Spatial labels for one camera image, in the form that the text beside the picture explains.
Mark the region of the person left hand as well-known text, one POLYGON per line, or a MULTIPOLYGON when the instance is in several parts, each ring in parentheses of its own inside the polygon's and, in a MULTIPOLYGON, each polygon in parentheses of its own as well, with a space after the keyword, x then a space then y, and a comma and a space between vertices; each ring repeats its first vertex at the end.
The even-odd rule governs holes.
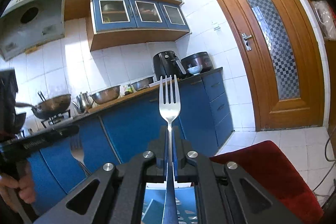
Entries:
POLYGON ((30 163, 25 164, 25 175, 19 180, 14 179, 8 174, 1 173, 1 197, 13 211, 18 212, 17 206, 9 196, 8 189, 19 189, 19 197, 27 204, 31 204, 36 200, 34 190, 34 181, 31 174, 30 163))

